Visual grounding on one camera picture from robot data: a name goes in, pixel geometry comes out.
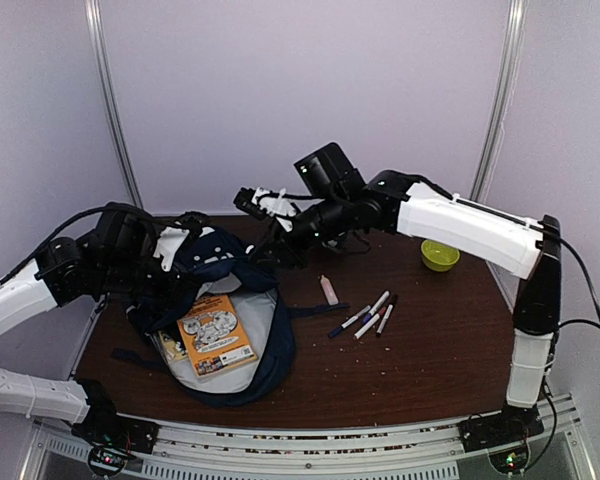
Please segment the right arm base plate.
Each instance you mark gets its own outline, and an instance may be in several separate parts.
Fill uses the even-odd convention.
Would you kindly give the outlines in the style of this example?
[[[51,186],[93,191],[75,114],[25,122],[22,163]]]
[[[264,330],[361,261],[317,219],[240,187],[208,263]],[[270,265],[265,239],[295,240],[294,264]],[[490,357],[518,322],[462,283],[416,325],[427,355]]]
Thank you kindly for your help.
[[[458,430],[463,449],[469,453],[522,442],[543,433],[544,425],[539,418],[525,420],[497,413],[463,420],[458,424]]]

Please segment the orange cartoon paperback book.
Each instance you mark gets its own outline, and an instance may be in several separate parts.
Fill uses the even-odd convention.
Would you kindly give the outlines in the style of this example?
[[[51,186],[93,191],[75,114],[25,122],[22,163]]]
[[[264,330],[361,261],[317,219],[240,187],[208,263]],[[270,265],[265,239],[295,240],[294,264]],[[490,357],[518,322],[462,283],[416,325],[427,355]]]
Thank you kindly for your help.
[[[177,326],[193,371],[200,379],[258,359],[228,295],[201,297]]]

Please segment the yellow paperback book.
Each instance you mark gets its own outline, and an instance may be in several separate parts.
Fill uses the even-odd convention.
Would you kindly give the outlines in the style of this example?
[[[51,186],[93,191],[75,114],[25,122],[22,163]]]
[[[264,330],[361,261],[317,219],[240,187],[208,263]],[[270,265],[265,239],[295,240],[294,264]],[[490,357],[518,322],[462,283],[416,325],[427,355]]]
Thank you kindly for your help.
[[[159,330],[157,335],[162,355],[167,362],[177,362],[188,359],[188,354],[182,341],[174,339],[164,330]]]

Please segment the navy blue student backpack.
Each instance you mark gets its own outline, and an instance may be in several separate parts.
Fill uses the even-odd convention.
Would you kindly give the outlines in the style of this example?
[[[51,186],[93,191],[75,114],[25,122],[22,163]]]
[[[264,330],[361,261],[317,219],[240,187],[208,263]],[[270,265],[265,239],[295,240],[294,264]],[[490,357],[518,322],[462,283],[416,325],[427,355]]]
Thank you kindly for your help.
[[[201,279],[195,302],[206,295],[229,296],[258,359],[200,379],[194,373],[189,357],[167,362],[162,355],[157,332],[164,330],[182,341],[177,326],[179,319],[150,320],[133,307],[125,309],[127,320],[157,351],[159,358],[148,360],[124,348],[114,349],[111,356],[145,370],[167,373],[183,391],[205,405],[239,407],[269,394],[290,372],[296,354],[294,319],[340,310],[343,306],[338,303],[287,307],[274,273],[248,262],[249,248],[241,239],[221,227],[213,228],[213,233],[180,251],[174,265],[191,271]]]

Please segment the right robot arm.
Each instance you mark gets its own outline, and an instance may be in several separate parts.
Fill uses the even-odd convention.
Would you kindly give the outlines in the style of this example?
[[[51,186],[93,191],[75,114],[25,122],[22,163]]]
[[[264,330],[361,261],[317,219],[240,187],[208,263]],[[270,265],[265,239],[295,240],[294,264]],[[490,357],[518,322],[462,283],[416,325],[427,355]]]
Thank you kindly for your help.
[[[514,346],[505,403],[488,416],[499,440],[515,440],[537,418],[537,400],[562,327],[562,238],[558,220],[520,217],[452,194],[419,174],[383,170],[366,181],[336,143],[297,161],[308,189],[306,210],[296,196],[244,189],[238,207],[272,218],[251,261],[302,268],[309,249],[350,231],[370,229],[442,243],[496,264],[520,281],[513,311]]]

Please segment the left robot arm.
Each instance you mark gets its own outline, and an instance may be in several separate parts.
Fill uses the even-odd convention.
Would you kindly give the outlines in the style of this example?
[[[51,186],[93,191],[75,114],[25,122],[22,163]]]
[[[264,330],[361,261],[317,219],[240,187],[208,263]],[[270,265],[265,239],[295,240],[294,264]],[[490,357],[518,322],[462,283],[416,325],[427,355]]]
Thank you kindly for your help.
[[[208,224],[196,211],[154,216],[119,202],[71,216],[0,278],[0,337],[81,297],[147,300],[160,313],[190,306],[200,283],[176,256]],[[103,444],[124,433],[113,401],[93,380],[55,381],[0,368],[0,413],[61,420]]]

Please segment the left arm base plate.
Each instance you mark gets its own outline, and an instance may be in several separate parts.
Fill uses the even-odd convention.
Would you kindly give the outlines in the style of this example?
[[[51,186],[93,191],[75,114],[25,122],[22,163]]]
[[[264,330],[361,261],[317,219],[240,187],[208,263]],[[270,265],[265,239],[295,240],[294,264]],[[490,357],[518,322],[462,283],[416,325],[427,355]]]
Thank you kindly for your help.
[[[158,438],[159,426],[154,422],[116,418],[112,425],[71,424],[71,433],[91,446],[102,446],[125,454],[150,454]]]

